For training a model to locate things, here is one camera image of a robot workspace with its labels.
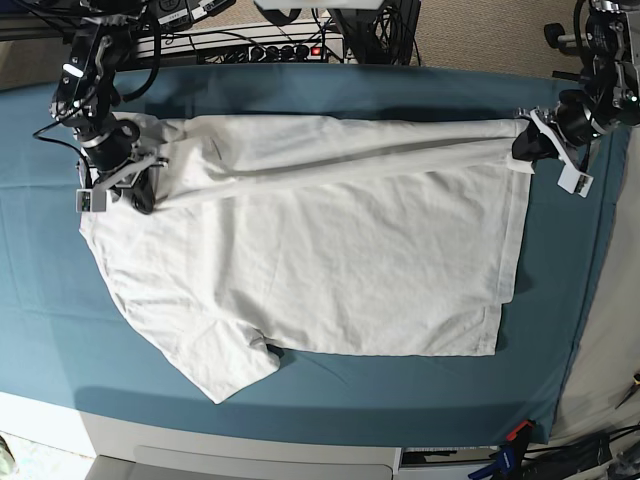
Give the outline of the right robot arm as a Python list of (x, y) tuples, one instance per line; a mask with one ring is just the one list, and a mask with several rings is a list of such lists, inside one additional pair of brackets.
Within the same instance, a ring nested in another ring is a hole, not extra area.
[[(77, 154), (78, 212), (105, 211), (113, 194), (149, 215), (155, 207), (151, 170), (167, 162), (144, 144), (135, 121), (117, 118), (112, 109), (139, 99), (156, 80), (161, 63), (159, 19), (146, 1), (82, 1), (80, 10), (80, 29), (50, 105), (53, 122), (33, 137)], [(121, 94), (114, 84), (116, 74), (130, 62), (143, 30), (153, 45), (149, 75), (136, 90)]]

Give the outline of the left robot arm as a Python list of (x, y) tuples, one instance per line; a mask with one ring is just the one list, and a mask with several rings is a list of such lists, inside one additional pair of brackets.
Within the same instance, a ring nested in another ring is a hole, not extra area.
[(567, 150), (586, 149), (619, 126), (639, 125), (639, 3), (577, 1), (573, 32), (560, 23), (544, 26), (547, 45), (581, 62), (578, 73), (555, 71), (576, 89), (560, 92), (558, 104), (541, 115)]

